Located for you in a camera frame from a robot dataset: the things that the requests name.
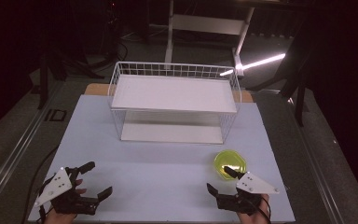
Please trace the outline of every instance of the wire basket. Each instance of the wire basket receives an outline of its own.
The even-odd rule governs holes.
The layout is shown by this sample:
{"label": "wire basket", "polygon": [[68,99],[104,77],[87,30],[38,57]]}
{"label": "wire basket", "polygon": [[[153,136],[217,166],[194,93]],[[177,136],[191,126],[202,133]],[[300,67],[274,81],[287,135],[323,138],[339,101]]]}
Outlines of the wire basket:
{"label": "wire basket", "polygon": [[[138,62],[118,62],[115,66],[115,70],[113,72],[109,90],[108,90],[108,98],[109,105],[115,120],[115,125],[117,129],[117,134],[119,139],[123,139],[123,129],[125,127],[126,118],[129,116],[129,112],[133,113],[136,111],[137,113],[147,112],[143,114],[142,117],[155,119],[161,117],[162,114],[169,115],[171,119],[177,119],[179,115],[185,118],[194,118],[196,116],[207,118],[208,116],[216,116],[216,113],[208,112],[208,111],[182,111],[175,109],[168,110],[160,110],[160,109],[126,109],[126,108],[117,108],[113,106],[113,102],[115,100],[115,94],[117,94],[117,87],[119,87],[120,78],[121,77],[129,77],[129,76],[144,76],[144,77],[152,77],[152,78],[165,78],[170,79],[174,78],[174,80],[217,80],[218,82],[225,82],[230,87],[230,96],[228,100],[232,100],[235,102],[235,113],[217,113],[218,123],[221,132],[221,141],[223,144],[225,139],[228,136],[230,127],[236,118],[236,113],[240,110],[241,105],[241,88],[237,76],[235,74],[235,69],[229,66],[215,66],[215,65],[201,65],[201,64],[184,64],[184,63],[138,63]],[[156,86],[150,86],[150,90],[155,89]],[[172,94],[170,87],[165,87],[164,92],[167,94]],[[162,142],[175,142],[174,140],[166,140],[162,139]]]}

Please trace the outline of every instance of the dark background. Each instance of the dark background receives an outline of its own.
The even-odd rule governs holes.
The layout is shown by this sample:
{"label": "dark background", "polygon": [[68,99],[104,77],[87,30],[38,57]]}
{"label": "dark background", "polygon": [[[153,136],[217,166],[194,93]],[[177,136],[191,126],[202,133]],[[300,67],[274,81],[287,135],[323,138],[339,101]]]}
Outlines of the dark background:
{"label": "dark background", "polygon": [[[48,17],[51,12],[65,12],[70,9],[70,2],[61,1],[56,2],[57,5],[42,7],[43,1],[0,1],[0,118],[33,87],[28,75],[39,66],[41,30],[42,27],[46,29],[43,24],[58,29],[53,34],[60,39],[59,45],[62,44],[64,49],[68,47],[67,52],[71,56],[81,58],[87,50],[98,49],[96,46],[99,46],[100,38],[91,34],[101,35],[101,32],[94,32],[90,27],[104,26],[105,19],[101,16],[103,2],[95,1],[96,5],[87,7],[77,5],[77,9],[83,10],[83,13],[85,8],[95,9],[89,15],[82,14],[82,20],[72,20],[74,15],[68,12],[63,13],[61,20],[43,23],[45,18],[41,15]],[[147,33],[145,24],[166,22],[167,2],[129,1],[128,4],[135,5],[131,9],[121,9],[124,14],[122,20]],[[274,21],[279,15],[275,13],[269,17]],[[291,63],[304,58],[310,43],[323,36],[307,60],[307,87],[314,91],[358,180],[358,2],[340,1],[327,16],[307,19],[299,26],[298,20],[301,18],[297,14],[285,15],[287,21],[295,21],[292,27],[296,29],[290,32],[295,31],[294,36],[297,36],[289,49],[294,55],[293,60],[286,62],[286,66],[289,70],[291,67],[294,69],[296,65]],[[255,19],[250,30],[255,32],[257,27],[269,27],[269,24]]]}

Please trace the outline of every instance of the cable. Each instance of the cable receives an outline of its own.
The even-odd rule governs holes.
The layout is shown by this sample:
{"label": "cable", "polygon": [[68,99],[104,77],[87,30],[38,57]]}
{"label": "cable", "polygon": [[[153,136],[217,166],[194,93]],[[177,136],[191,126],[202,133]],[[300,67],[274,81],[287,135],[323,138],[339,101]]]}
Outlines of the cable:
{"label": "cable", "polygon": [[117,55],[117,57],[118,57],[118,59],[119,59],[120,61],[125,61],[126,58],[127,58],[128,53],[129,53],[129,50],[127,49],[127,46],[125,46],[123,43],[118,42],[118,44],[121,45],[121,46],[124,48],[125,53],[124,53],[124,56],[123,56],[122,58],[120,58],[120,55]]}
{"label": "cable", "polygon": [[[161,30],[159,30],[159,31],[156,31],[156,32],[153,33],[153,34],[148,35],[147,37],[154,36],[154,35],[159,35],[159,34],[165,32],[165,31],[167,31],[167,30],[168,30],[168,28],[163,28],[163,29],[161,29]],[[131,38],[129,38],[129,37],[132,36],[132,35],[138,35],[138,36],[139,36],[139,34],[138,34],[137,32],[131,32],[131,33],[127,34],[127,35],[123,35],[120,39],[122,39],[122,40],[127,40],[127,41],[132,41],[132,42],[138,42],[138,41],[144,40],[144,39],[141,38],[141,37],[136,38],[136,39],[131,39]]]}
{"label": "cable", "polygon": [[31,179],[31,185],[28,188],[28,195],[27,195],[27,199],[25,201],[25,208],[24,208],[24,213],[22,214],[22,220],[21,223],[25,222],[25,219],[27,218],[27,213],[28,213],[28,205],[29,205],[29,201],[31,199],[31,193],[32,193],[32,188],[34,186],[34,181],[36,180],[36,176],[39,173],[40,169],[42,168],[42,165],[46,162],[46,160],[55,152],[57,151],[59,146],[56,146],[55,148],[53,148],[48,155],[39,163],[39,165],[36,168],[36,171],[34,172],[34,176]]}
{"label": "cable", "polygon": [[107,1],[107,10],[104,15],[104,25],[103,25],[103,36],[101,40],[101,45],[98,49],[98,54],[101,54],[103,51],[103,47],[106,46],[105,42],[108,42],[110,44],[106,47],[106,53],[104,54],[105,57],[102,61],[97,63],[80,63],[85,68],[88,68],[90,70],[100,69],[101,67],[111,65],[112,63],[115,63],[115,59],[117,57],[117,50],[115,49],[115,46],[119,42],[119,36],[121,29],[121,19],[120,19],[120,3],[115,0],[109,0]]}
{"label": "cable", "polygon": [[[51,206],[50,208],[49,208],[49,210],[46,212],[46,217],[48,216],[48,213],[50,213],[51,212],[51,210],[53,210],[53,207]],[[42,221],[42,217],[40,217],[37,221],[36,221],[36,223],[39,223],[39,221]]]}
{"label": "cable", "polygon": [[114,62],[111,62],[110,64],[108,64],[105,68],[101,68],[100,70],[98,70],[98,71],[95,71],[95,73],[100,73],[100,72],[102,72],[102,71],[104,71],[104,70],[106,70],[106,69],[108,69],[108,68],[110,68],[110,67],[112,67],[113,65],[114,65],[115,63]]}
{"label": "cable", "polygon": [[246,202],[248,202],[248,204],[250,204],[253,208],[255,208],[267,221],[268,224],[271,224],[271,208],[269,207],[269,203],[267,202],[267,200],[265,200],[263,197],[261,197],[264,202],[267,203],[267,207],[269,210],[269,216],[266,215],[266,213],[261,210],[258,206],[255,206],[251,201],[249,201],[247,198],[243,198],[244,200],[246,200]]}

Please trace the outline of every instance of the robotic hand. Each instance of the robotic hand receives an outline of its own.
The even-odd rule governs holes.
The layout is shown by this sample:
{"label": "robotic hand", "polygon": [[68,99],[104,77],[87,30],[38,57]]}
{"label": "robotic hand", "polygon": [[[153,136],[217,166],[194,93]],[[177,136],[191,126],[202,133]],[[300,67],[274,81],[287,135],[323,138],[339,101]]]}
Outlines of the robotic hand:
{"label": "robotic hand", "polygon": [[225,166],[224,170],[231,177],[238,178],[239,181],[236,185],[237,194],[235,195],[219,194],[217,189],[207,183],[207,189],[216,198],[219,209],[251,216],[258,211],[262,200],[261,194],[279,193],[278,189],[250,172],[243,174],[236,172],[228,166]]}
{"label": "robotic hand", "polygon": [[97,198],[80,196],[76,192],[76,179],[79,174],[85,174],[95,167],[93,161],[76,168],[61,168],[55,176],[45,181],[39,190],[39,197],[34,207],[40,207],[39,214],[42,223],[46,218],[43,204],[51,201],[57,213],[95,215],[95,211],[103,200],[112,194],[112,187],[99,193]]}

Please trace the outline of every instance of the white tabletop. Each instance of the white tabletop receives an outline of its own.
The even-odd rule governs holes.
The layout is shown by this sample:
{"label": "white tabletop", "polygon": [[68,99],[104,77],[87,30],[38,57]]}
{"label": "white tabletop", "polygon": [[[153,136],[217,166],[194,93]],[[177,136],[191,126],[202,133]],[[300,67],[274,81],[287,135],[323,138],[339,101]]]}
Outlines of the white tabletop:
{"label": "white tabletop", "polygon": [[[239,222],[234,212],[217,209],[206,183],[220,193],[234,194],[236,181],[226,181],[213,168],[224,149],[237,150],[247,170],[280,190],[270,195],[272,222],[295,221],[284,184],[257,105],[244,103],[223,145],[121,142],[118,140],[106,96],[82,95],[62,143],[48,170],[78,167],[95,161],[80,175],[86,197],[113,186],[89,222]],[[29,220],[39,218],[37,208]]]}

